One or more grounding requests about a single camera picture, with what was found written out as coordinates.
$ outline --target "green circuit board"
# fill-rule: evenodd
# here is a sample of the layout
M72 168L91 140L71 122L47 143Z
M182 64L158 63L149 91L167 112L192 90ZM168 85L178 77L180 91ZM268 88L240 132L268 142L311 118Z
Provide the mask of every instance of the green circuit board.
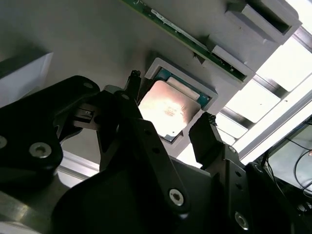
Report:
M170 26L170 23L167 19L160 19L159 16L155 14L155 11L146 5L144 2L140 0L121 0L128 6L130 6L135 11L139 12L144 17L148 18L152 22L154 22L158 27L163 29L166 33L183 43L189 49L191 49L194 53L198 54L199 56L203 57L206 60L210 60L216 65L218 65L221 69L227 71L240 81L244 81L246 75L241 73L239 70L235 69L231 66L228 62L221 59L219 56L213 54L206 46L200 46L200 42L192 39L191 36L187 36L186 33L181 33L176 28Z

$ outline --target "gray surface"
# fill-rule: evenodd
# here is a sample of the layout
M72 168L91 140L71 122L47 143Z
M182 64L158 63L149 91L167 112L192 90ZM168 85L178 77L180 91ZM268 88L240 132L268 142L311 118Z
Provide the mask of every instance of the gray surface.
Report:
M312 149L312 126L308 126L304 131L297 135L293 141L298 144ZM307 150L295 145L292 142L288 142L283 148L277 151L269 158L269 163L273 169L274 175L293 186L301 188L301 186L295 181L293 176L293 167L299 156L305 153ZM298 180L306 185L312 181L312 156L305 155L300 160L297 166Z
M224 16L225 0L148 0L151 7L195 38L210 38L247 66L257 70L277 44L261 44L247 37ZM53 51L46 86L82 75L101 88L123 87L132 69L145 71L145 61L156 51L218 92L225 105L237 88L225 82L214 65L204 68L193 53L118 0L2 0L0 1L0 59L25 47ZM95 133L83 131L65 150L99 162Z

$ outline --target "black cable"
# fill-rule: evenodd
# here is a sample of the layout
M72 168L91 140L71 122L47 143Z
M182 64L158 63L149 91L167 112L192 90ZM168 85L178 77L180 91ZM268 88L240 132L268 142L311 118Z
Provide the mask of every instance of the black cable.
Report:
M269 158L269 150L270 149L268 149L266 152L264 152L264 154L263 154L263 158L262 158L262 161L261 161L261 164L260 164L260 166L263 168L264 167L264 165L265 165L265 163L266 162L268 162L268 158Z
M306 186L304 186L303 189L302 189L303 195L308 197L308 198L312 198L312 195L311 194L306 194L305 190L307 190L307 188L310 187L311 185L312 185L312 181L310 183L308 183Z
M292 143L296 144L297 146L301 147L302 149L305 149L305 150L312 150L312 149L308 149L308 148L306 148L306 147L303 147L302 145L300 145L300 144L298 144L297 142L295 142L295 141L293 141L293 140L290 140L290 139L288 139L288 138L286 138L286 140L289 140L290 142L292 142Z
M273 181L274 181L275 185L280 189L280 191L282 191L281 188L279 187L279 185L278 185L276 179L275 179L275 176L274 176L274 173L273 173L273 169L272 169L271 165L269 164L269 157L266 158L266 162L267 162L269 171L270 171L271 174L272 174Z
M309 192L312 192L311 190L309 190L308 188L305 188L305 186L303 186L300 182L299 182L299 180L298 180L298 177L297 177L297 166L298 166L298 163L299 163L299 161L302 159L302 157L304 156L304 155L306 155L308 152L310 152L311 150L308 150L308 151L306 151L305 153L303 153L302 155L300 155L300 157L297 159L297 161L296 161L296 163L294 164L294 167L293 167L293 176L294 176L294 178L296 179L296 181L297 181L297 183L302 187L302 188L304 188L304 190L307 190L307 191L309 191Z

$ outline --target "metal plate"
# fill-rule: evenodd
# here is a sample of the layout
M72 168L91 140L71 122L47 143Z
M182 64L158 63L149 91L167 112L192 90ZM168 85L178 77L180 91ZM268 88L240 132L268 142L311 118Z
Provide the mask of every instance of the metal plate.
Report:
M151 121L158 134L177 136L200 110L200 105L174 87L156 81L139 105L144 119Z

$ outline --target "bolt head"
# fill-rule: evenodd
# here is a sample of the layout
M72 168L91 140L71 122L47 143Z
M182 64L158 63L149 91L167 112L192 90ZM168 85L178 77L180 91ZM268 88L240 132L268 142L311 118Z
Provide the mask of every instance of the bolt head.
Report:
M4 136L0 136L0 149L4 148L7 143L8 141L6 140L6 138Z
M127 100L130 99L129 96L127 96L127 95L125 95L125 94L122 94L121 96L122 96L124 99L127 99Z
M52 149L44 142L36 142L29 147L29 153L33 157L46 158L52 153Z
M177 206L182 206L184 203L184 197L178 189L171 189L169 191L169 197L171 201Z
M93 85L92 84L90 84L90 83L84 83L83 84L85 87L87 87L87 88L89 88L89 89L92 89L93 88Z
M236 150L233 148L233 146L229 145L229 149L235 154Z
M246 220L246 218L241 215L239 212L235 212L235 220L238 223L238 225L245 231L247 231L249 229L249 224Z

